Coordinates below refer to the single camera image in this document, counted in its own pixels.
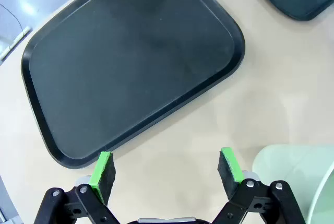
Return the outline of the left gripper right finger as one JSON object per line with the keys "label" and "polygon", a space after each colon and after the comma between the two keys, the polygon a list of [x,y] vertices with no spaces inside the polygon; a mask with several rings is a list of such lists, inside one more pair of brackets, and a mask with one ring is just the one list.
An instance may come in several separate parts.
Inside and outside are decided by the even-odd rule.
{"label": "left gripper right finger", "polygon": [[220,150],[218,172],[228,202],[213,223],[242,223],[248,213],[258,213],[264,223],[305,223],[289,184],[246,178],[232,148]]}

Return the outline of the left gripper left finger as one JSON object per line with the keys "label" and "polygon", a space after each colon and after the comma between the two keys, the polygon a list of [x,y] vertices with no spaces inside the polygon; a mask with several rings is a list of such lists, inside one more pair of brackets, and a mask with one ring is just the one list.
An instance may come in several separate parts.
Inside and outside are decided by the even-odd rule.
{"label": "left gripper left finger", "polygon": [[91,223],[119,223],[107,207],[115,175],[113,154],[101,152],[88,183],[45,192],[34,223],[76,223],[85,217]]}

